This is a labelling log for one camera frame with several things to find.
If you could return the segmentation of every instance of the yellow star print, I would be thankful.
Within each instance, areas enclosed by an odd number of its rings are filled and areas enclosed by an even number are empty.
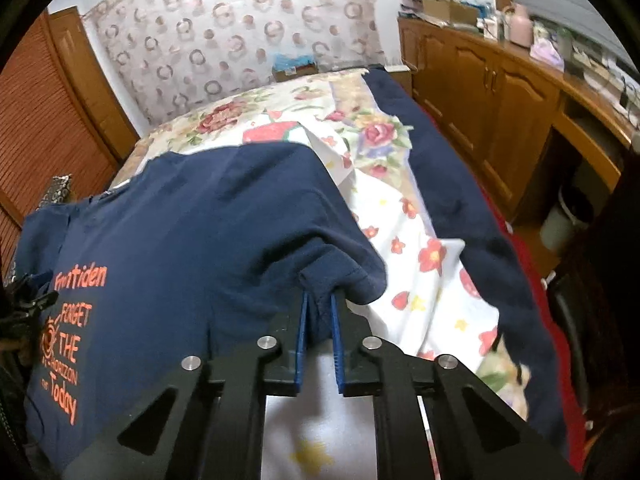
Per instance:
[[[306,440],[299,441],[296,452],[291,453],[290,458],[300,464],[306,476],[318,476],[322,466],[334,463],[334,459],[327,454],[324,443]]]
[[[417,294],[411,300],[411,312],[414,310],[427,310],[424,306],[424,300]]]
[[[456,321],[456,324],[454,325],[453,328],[457,328],[460,330],[460,332],[464,332],[466,330],[466,327],[469,326],[469,323],[467,323],[464,319],[459,319]]]

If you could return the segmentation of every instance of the red fabric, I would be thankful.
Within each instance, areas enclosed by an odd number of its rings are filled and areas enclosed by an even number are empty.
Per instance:
[[[545,324],[546,329],[553,339],[554,346],[556,348],[556,355],[558,356],[558,381],[560,384],[562,411],[564,412],[564,423],[566,424],[567,440],[569,443],[569,462],[577,472],[580,472],[584,462],[585,421],[584,416],[582,415],[582,410],[575,398],[574,388],[571,384],[571,354],[569,350],[569,343],[566,341],[564,333],[560,330],[560,327],[555,324],[551,317],[549,305],[546,300],[546,292],[544,288],[542,288],[540,276],[533,266],[531,254],[529,253],[527,246],[520,237],[515,234],[509,234],[502,215],[498,212],[491,199],[489,199],[484,191],[482,194],[484,195],[489,208],[494,213],[500,229],[511,240],[513,248],[518,256],[520,266],[529,280],[531,292],[540,311],[542,322]]]

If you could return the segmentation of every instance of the window blind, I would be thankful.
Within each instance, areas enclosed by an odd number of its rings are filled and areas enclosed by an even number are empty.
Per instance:
[[[615,33],[588,0],[513,0],[524,4],[531,14],[572,28],[599,43],[625,63],[635,67]]]

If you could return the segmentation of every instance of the navy blue blanket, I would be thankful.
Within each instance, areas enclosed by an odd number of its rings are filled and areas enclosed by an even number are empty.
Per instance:
[[[476,181],[433,121],[384,70],[364,76],[378,106],[411,125],[409,164],[440,238],[462,238],[461,260],[478,291],[500,311],[498,330],[513,361],[531,370],[529,423],[568,456],[558,358],[510,242]]]

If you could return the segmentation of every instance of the triangular cutout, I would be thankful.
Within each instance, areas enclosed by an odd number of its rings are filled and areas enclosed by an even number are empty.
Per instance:
[[[482,448],[495,453],[520,442],[520,434],[504,417],[486,403],[473,389],[464,388],[462,396],[471,414]]]
[[[118,436],[118,443],[147,456],[153,455],[174,406],[177,390],[169,388]]]

